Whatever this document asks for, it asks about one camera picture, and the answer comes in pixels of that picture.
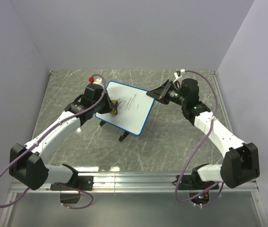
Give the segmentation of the yellow eraser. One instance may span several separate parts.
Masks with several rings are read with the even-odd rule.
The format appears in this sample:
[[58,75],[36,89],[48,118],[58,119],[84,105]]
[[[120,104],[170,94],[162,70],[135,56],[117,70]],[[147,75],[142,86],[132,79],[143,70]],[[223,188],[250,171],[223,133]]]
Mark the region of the yellow eraser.
[[117,115],[117,113],[118,113],[118,109],[117,109],[118,108],[118,101],[117,100],[112,100],[111,102],[113,104],[113,109],[110,112],[110,114],[111,115]]

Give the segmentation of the blue framed whiteboard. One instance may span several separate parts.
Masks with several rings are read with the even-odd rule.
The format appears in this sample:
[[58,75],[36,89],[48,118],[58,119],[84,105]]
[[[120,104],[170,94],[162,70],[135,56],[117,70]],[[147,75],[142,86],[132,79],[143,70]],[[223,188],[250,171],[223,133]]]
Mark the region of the blue framed whiteboard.
[[147,90],[116,81],[107,85],[110,99],[118,102],[117,114],[95,114],[99,120],[116,126],[126,132],[140,136],[154,105],[154,98],[147,96]]

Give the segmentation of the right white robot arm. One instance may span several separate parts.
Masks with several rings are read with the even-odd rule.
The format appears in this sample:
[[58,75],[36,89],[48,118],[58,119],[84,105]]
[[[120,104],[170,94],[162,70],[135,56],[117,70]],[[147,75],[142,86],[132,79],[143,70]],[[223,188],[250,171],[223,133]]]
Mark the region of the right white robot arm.
[[256,145],[237,138],[217,120],[199,100],[199,86],[195,79],[182,80],[180,87],[167,80],[146,94],[164,105],[169,102],[180,105],[183,116],[208,135],[222,154],[221,165],[204,164],[192,170],[191,182],[195,188],[202,189],[208,182],[224,182],[229,188],[235,188],[260,176]]

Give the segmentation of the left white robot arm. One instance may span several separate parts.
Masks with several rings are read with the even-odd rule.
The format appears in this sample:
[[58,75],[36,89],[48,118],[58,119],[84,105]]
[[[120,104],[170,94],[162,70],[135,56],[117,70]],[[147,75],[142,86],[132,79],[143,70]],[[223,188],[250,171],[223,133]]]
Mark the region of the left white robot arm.
[[48,157],[69,136],[94,114],[117,114],[118,101],[110,99],[107,91],[89,84],[82,95],[69,103],[59,118],[44,132],[25,145],[15,144],[10,150],[9,174],[31,190],[45,183],[61,183],[67,190],[79,187],[78,171],[67,164],[47,165]]

